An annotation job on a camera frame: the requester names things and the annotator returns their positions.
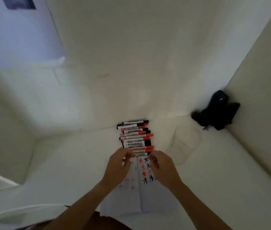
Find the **black star drawing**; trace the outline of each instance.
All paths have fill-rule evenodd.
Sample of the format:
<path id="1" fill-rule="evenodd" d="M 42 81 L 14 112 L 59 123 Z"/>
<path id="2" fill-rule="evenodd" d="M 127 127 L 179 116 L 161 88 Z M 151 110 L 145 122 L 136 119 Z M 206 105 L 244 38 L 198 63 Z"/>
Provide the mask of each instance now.
<path id="1" fill-rule="evenodd" d="M 144 180 L 143 180 L 142 182 L 144 182 L 144 184 L 145 184 L 145 183 L 147 184 L 147 178 L 144 177 Z"/>
<path id="2" fill-rule="evenodd" d="M 149 176 L 149 182 L 153 182 L 154 181 L 154 177 L 153 177 L 153 175 L 150 175 Z"/>

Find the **forearm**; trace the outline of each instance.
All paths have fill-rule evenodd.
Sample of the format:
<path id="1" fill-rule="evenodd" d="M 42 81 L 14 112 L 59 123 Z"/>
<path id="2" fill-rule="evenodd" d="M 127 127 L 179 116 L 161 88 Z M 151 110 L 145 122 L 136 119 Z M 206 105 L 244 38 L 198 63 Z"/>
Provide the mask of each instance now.
<path id="1" fill-rule="evenodd" d="M 231 230 L 182 182 L 174 186 L 171 191 L 188 213 L 197 230 Z"/>
<path id="2" fill-rule="evenodd" d="M 111 188 L 99 182 L 85 196 L 48 224 L 43 230 L 83 229 L 100 202 L 110 193 Z"/>

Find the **glass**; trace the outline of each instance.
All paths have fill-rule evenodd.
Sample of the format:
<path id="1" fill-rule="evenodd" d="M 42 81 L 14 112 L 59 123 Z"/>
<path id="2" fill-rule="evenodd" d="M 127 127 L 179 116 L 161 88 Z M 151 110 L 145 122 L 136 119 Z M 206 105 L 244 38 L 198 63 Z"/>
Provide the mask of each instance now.
<path id="1" fill-rule="evenodd" d="M 201 133 L 194 126 L 180 125 L 176 127 L 172 142 L 166 153 L 172 158 L 174 164 L 182 165 L 199 145 Z"/>

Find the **hand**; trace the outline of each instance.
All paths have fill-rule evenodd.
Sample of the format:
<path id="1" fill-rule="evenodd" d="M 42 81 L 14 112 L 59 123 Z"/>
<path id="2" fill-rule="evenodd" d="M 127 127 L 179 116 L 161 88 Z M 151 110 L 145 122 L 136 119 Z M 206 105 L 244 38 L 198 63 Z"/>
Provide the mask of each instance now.
<path id="1" fill-rule="evenodd" d="M 162 151 L 153 151 L 148 158 L 151 161 L 151 169 L 161 184 L 171 191 L 182 184 L 171 157 Z"/>
<path id="2" fill-rule="evenodd" d="M 112 156 L 110 156 L 101 183 L 111 190 L 120 184 L 129 172 L 131 166 L 130 158 L 132 157 L 135 157 L 132 150 L 128 148 L 119 148 Z"/>

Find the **notebook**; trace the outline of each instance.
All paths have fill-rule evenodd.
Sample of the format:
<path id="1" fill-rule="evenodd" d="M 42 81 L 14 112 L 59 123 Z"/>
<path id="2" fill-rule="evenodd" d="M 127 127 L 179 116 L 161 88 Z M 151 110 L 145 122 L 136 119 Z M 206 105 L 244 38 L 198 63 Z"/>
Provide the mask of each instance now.
<path id="1" fill-rule="evenodd" d="M 177 209 L 177 199 L 154 176 L 150 160 L 142 156 L 130 161 L 125 179 L 102 201 L 100 216 L 164 213 Z"/>

